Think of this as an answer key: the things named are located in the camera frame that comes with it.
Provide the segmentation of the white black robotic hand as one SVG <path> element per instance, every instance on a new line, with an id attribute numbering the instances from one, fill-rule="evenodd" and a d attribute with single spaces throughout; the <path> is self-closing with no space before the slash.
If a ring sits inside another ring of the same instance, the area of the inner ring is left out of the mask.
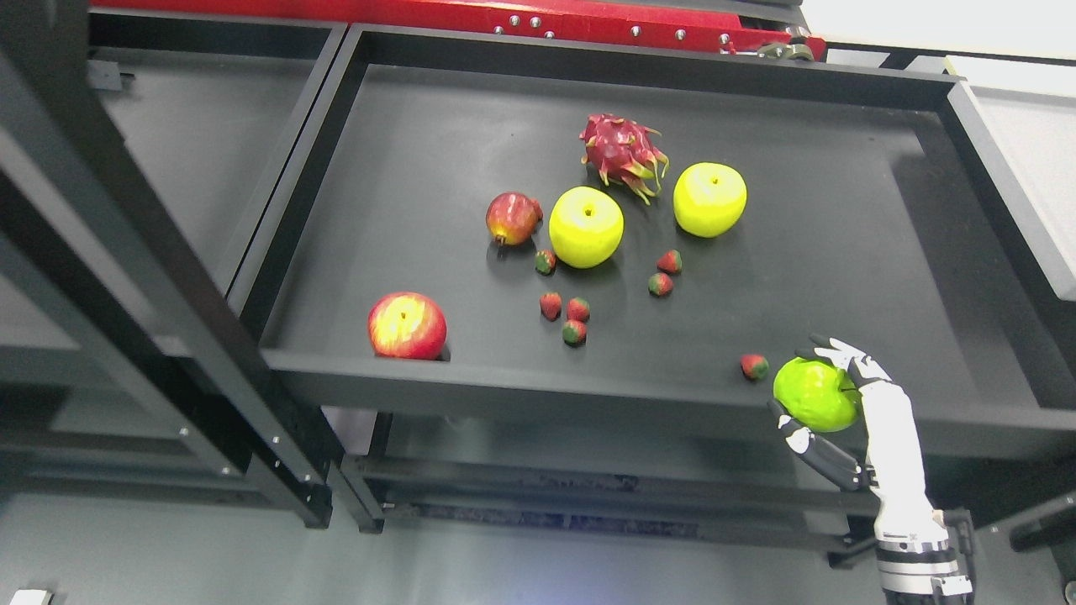
<path id="1" fill-rule="evenodd" d="M 861 396 L 868 444 L 865 460 L 854 459 L 819 436 L 771 399 L 769 409 L 788 448 L 834 486 L 869 487 L 879 501 L 873 532 L 881 547 L 904 552 L 948 548 L 948 529 L 926 496 L 925 463 L 910 396 L 872 354 L 840 339 L 812 334 L 799 357 L 823 361 L 849 376 Z"/>

